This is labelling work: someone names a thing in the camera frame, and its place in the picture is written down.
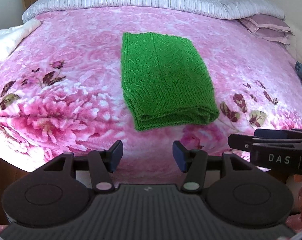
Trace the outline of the green knitted sweater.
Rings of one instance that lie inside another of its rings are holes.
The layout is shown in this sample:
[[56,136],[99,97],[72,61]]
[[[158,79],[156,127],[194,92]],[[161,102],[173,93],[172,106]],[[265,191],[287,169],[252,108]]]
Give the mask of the green knitted sweater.
[[219,116],[207,67],[187,38],[124,33],[121,85],[137,131],[207,125]]

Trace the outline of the pink floral fleece blanket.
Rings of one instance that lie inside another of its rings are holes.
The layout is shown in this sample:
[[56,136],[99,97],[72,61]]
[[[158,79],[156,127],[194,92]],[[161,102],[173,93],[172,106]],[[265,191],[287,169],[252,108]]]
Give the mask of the pink floral fleece blanket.
[[[172,143],[211,155],[229,150],[231,133],[302,128],[295,60],[237,21],[189,12],[113,7],[47,12],[41,26],[0,62],[0,161],[32,172],[64,152],[109,148],[123,158],[120,183],[176,183]],[[219,118],[139,132],[121,87],[124,33],[161,33],[192,41],[214,85]]]

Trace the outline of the white striped quilt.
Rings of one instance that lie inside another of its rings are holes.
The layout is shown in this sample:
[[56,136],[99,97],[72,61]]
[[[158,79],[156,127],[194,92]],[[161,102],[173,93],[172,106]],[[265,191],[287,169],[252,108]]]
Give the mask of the white striped quilt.
[[50,11],[127,6],[171,9],[222,20],[257,14],[286,18],[284,11],[269,0],[38,0],[23,13],[22,21]]

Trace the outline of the mauve pink pillow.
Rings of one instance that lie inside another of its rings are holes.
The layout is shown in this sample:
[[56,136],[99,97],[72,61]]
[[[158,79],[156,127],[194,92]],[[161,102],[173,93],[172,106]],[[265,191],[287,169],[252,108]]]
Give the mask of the mauve pink pillow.
[[238,20],[252,35],[271,42],[289,44],[293,35],[291,28],[283,20],[269,15],[254,15]]

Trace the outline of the white folded cloth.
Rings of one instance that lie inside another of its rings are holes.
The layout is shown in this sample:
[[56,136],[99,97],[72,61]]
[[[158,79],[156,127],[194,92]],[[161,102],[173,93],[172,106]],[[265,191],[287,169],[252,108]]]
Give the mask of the white folded cloth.
[[0,30],[0,61],[6,59],[20,44],[41,25],[41,22],[34,18],[23,25]]

